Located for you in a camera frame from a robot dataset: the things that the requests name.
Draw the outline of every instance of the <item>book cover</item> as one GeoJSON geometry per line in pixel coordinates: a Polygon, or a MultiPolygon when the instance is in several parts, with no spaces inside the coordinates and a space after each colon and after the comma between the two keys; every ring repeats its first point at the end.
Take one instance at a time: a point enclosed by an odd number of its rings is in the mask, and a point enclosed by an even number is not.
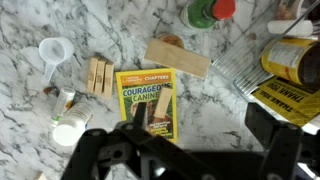
{"type": "Polygon", "coordinates": [[[117,72],[121,119],[132,120],[139,102],[147,103],[146,130],[177,141],[176,84],[174,69],[153,69],[117,72]],[[164,118],[154,117],[161,88],[173,90],[164,118]]]}

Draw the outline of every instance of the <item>book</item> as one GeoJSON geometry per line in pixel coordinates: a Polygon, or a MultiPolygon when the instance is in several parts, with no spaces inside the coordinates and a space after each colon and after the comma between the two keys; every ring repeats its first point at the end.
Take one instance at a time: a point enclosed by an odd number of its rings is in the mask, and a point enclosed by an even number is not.
{"type": "Polygon", "coordinates": [[[132,120],[139,102],[147,103],[145,128],[153,135],[160,135],[177,142],[176,84],[174,69],[153,69],[117,72],[117,86],[121,119],[132,120]],[[163,118],[155,117],[162,89],[172,89],[171,99],[163,118]]]}

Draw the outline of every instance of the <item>green bottle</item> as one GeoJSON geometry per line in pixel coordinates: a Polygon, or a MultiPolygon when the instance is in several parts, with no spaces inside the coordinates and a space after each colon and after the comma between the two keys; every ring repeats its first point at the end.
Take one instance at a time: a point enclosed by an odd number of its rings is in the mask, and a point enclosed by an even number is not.
{"type": "Polygon", "coordinates": [[[234,12],[234,0],[195,0],[183,8],[181,20],[188,27],[207,29],[234,12]]]}

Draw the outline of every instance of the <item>yellow can label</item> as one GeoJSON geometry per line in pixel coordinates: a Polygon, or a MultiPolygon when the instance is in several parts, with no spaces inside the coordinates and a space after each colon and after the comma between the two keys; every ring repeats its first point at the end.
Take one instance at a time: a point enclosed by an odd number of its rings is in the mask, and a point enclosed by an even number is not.
{"type": "Polygon", "coordinates": [[[313,42],[307,39],[283,39],[262,57],[262,66],[276,76],[302,85],[298,74],[299,64],[313,42]]]}

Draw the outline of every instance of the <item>bottle cap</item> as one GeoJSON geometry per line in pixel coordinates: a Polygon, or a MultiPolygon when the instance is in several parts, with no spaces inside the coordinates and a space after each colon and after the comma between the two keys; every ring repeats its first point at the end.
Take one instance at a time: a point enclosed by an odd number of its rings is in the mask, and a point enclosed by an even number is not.
{"type": "Polygon", "coordinates": [[[53,139],[62,146],[73,146],[75,145],[85,127],[77,128],[72,122],[65,122],[63,124],[58,124],[52,132],[53,139]]]}
{"type": "Polygon", "coordinates": [[[229,19],[236,12],[234,0],[217,0],[212,7],[212,16],[218,20],[229,19]]]}

